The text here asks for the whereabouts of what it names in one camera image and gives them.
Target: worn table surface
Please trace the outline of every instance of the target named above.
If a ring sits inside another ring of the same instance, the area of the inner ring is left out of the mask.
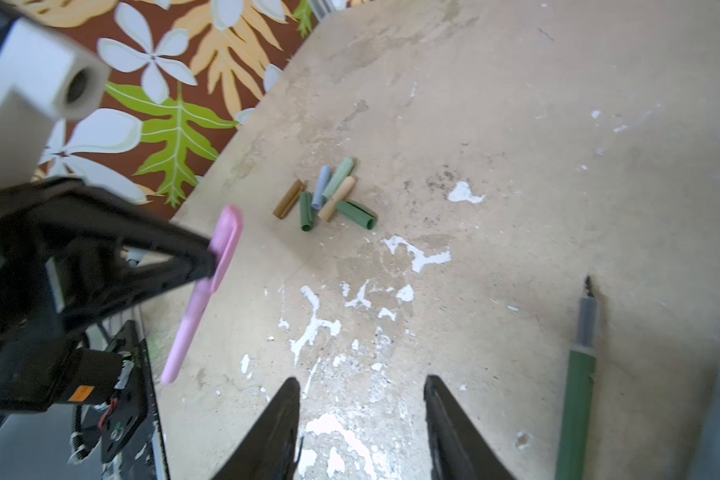
[[[308,478],[331,447],[334,478],[427,478],[428,373],[517,478],[552,478],[586,274],[605,320],[587,477],[682,478],[720,362],[720,2],[545,1],[379,0],[295,55],[176,217],[210,235],[235,204],[246,226],[157,386],[174,478],[209,477],[288,376],[302,428],[332,414],[370,458],[307,433]],[[373,232],[272,216],[345,156]],[[459,181],[484,201],[449,201]],[[414,272],[393,235],[451,260]],[[156,373],[188,295],[144,305]]]

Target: orange label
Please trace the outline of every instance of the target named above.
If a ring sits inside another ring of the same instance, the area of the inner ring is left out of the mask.
[[[68,402],[82,402],[86,398],[88,398],[88,395],[94,390],[94,388],[90,385],[81,385],[77,387],[77,390],[74,391],[72,396],[70,397]]]

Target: pen tip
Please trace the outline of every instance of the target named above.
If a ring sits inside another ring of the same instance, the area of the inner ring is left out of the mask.
[[[592,277],[589,275],[584,279],[584,293],[586,296],[594,296],[592,293]]]

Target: green pen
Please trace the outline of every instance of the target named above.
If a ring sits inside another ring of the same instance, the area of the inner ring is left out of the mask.
[[[590,410],[595,376],[595,328],[599,302],[592,293],[592,279],[584,281],[580,301],[576,343],[568,355],[563,425],[557,450],[555,480],[580,480],[584,476],[586,435],[590,427]]]

